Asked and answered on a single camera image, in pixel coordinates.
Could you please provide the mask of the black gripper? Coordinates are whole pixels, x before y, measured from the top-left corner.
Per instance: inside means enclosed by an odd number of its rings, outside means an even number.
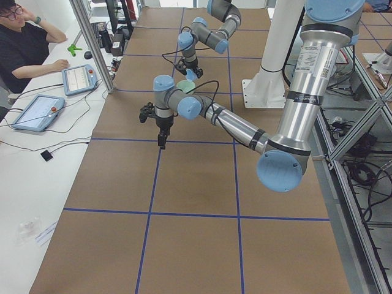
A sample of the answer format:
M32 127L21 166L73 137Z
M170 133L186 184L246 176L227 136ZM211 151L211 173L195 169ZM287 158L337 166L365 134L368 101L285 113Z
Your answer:
M203 70L198 67L198 60L195 59L193 61L184 60L184 65L179 65L179 72L184 76L187 75L187 69L193 71L197 78L201 78L203 76Z
M157 143L160 149L166 148L167 138L170 136L170 128L174 123L174 116L160 117L156 116L156 125L160 128L159 134L157 135Z

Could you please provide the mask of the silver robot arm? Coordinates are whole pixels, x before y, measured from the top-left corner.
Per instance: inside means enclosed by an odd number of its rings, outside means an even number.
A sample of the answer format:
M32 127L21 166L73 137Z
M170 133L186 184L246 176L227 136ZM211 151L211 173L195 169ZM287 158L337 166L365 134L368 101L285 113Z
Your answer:
M203 75L198 65L196 45L202 43L221 55L226 52L231 36L241 26L241 13L231 1L208 1L206 9L222 23L219 29L211 29L204 18L197 17L177 40L182 57L175 64L175 69L189 81Z
M243 146L258 152L257 176L267 188L288 192L306 172L308 139L341 48L355 44L363 1L277 1L259 72L245 82L244 104L283 108L274 135L267 134L215 102L177 88L169 75L153 81L148 105L165 148L174 116L199 116L223 128Z

